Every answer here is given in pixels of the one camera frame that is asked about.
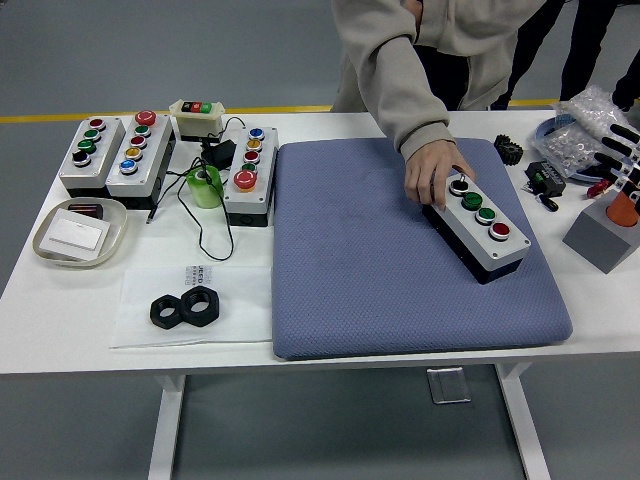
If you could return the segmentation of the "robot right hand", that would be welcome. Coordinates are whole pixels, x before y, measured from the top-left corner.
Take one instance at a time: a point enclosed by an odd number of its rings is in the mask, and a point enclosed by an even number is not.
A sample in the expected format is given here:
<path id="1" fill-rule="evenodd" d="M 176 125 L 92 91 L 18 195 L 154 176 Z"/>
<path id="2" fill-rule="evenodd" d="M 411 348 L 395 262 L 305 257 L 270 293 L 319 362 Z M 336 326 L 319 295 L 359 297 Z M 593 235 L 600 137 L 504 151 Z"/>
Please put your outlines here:
<path id="1" fill-rule="evenodd" d="M 619 124 L 612 124 L 610 131 L 626 140 L 626 143 L 614 137 L 604 136 L 602 144 L 623 157 L 615 159 L 605 153 L 596 152 L 594 158 L 600 164 L 612 169 L 613 172 L 604 175 L 615 187 L 627 195 L 639 211 L 639 134 Z"/>

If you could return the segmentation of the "person's hand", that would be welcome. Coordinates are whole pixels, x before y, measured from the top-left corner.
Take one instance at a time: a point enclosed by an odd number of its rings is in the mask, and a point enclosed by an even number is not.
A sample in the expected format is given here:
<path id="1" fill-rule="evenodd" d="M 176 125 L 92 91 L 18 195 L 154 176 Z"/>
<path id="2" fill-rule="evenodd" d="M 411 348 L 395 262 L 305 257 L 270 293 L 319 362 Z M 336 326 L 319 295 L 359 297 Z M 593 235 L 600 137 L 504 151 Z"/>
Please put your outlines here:
<path id="1" fill-rule="evenodd" d="M 457 145 L 437 140 L 420 147 L 406 162 L 404 189 L 414 203 L 446 209 L 446 179 L 456 170 L 476 181 L 476 172 Z"/>

